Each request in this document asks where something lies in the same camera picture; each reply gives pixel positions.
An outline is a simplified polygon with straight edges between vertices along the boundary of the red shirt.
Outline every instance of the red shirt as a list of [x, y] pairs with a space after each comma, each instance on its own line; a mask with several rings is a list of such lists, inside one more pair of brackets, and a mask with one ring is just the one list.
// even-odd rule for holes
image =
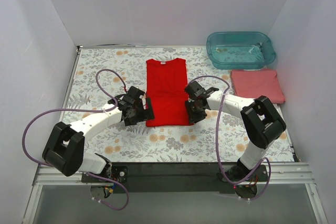
[[147, 96], [151, 98], [154, 120], [146, 126], [190, 125], [185, 108], [188, 94], [185, 60], [147, 61]]

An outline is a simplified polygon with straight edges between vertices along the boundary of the teal basket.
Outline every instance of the teal basket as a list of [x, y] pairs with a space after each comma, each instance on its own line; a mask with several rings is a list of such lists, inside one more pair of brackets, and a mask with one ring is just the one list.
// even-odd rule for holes
[[276, 57], [271, 40], [252, 31], [210, 34], [206, 51], [217, 69], [261, 69]]

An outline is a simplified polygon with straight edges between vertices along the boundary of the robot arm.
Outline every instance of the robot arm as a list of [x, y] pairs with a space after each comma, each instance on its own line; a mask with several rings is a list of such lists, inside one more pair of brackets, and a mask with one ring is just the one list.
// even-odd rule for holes
[[[191, 100], [186, 102], [191, 123], [205, 119], [205, 109], [219, 110], [223, 93], [218, 89], [205, 90], [194, 81], [186, 87], [185, 91]], [[285, 131], [286, 124], [271, 101], [264, 96], [254, 100], [227, 94], [222, 111], [241, 118], [250, 139], [237, 165], [227, 173], [231, 180], [239, 180], [263, 158], [274, 140]]]
[[110, 161], [99, 154], [85, 153], [85, 141], [120, 121], [128, 126], [154, 119], [151, 100], [146, 98], [145, 109], [143, 95], [143, 91], [132, 86], [125, 95], [116, 97], [118, 106], [113, 110], [109, 110], [114, 107], [114, 101], [110, 100], [103, 106], [103, 113], [92, 114], [70, 124], [57, 123], [43, 151], [43, 159], [66, 176], [80, 171], [105, 177], [106, 170], [111, 167]]

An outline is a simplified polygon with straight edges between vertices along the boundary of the floral tablecloth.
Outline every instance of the floral tablecloth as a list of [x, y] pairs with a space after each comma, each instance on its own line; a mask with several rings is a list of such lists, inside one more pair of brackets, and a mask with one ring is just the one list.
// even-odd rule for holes
[[[231, 84], [230, 72], [214, 68], [204, 47], [162, 48], [125, 47], [123, 49], [83, 49], [76, 66], [76, 74], [67, 108], [100, 109], [109, 98], [95, 82], [96, 72], [110, 68], [118, 72], [127, 86], [146, 90], [146, 60], [186, 59], [188, 80], [201, 75], [222, 77]], [[100, 83], [112, 95], [123, 94], [118, 77], [103, 72]], [[214, 78], [200, 80], [205, 88], [226, 86]], [[115, 124], [89, 140], [85, 150], [99, 153], [113, 162], [215, 162], [215, 124], [217, 111], [208, 111], [206, 120], [193, 126], [146, 127], [145, 123], [125, 127]], [[70, 123], [88, 113], [66, 112], [63, 121]], [[219, 133], [220, 156], [223, 162], [235, 162], [245, 150], [248, 137], [242, 120], [222, 114]], [[273, 162], [293, 162], [285, 133], [267, 152]]]

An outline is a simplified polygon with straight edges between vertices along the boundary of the white wall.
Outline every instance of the white wall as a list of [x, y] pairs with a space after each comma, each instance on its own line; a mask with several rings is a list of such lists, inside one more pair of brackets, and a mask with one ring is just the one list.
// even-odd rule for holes
[[336, 0], [287, 0], [270, 38], [294, 148], [309, 162], [329, 223], [336, 220]]
[[[22, 132], [36, 114], [62, 105], [76, 48], [50, 0], [0, 2], [0, 223], [21, 223], [37, 167], [22, 151]], [[28, 132], [34, 157], [58, 117]]]
[[215, 31], [268, 33], [286, 0], [52, 0], [76, 45], [204, 45]]

